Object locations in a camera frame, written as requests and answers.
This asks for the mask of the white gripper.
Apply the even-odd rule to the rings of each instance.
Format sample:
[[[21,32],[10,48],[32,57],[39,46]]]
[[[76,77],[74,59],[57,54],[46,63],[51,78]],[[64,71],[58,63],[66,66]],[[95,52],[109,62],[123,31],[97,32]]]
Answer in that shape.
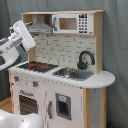
[[[17,21],[13,25],[13,28],[14,31],[21,37],[22,45],[26,52],[35,47],[36,43],[22,20]]]

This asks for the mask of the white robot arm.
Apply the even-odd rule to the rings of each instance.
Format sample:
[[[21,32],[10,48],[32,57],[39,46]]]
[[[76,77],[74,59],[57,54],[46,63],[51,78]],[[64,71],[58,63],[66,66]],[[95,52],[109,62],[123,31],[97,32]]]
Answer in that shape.
[[[20,62],[21,56],[16,49],[21,44],[26,52],[35,47],[36,43],[22,20],[10,28],[11,35],[0,40],[0,56],[5,63],[0,65],[0,72],[8,70]],[[16,115],[0,109],[0,128],[32,128],[31,115]]]

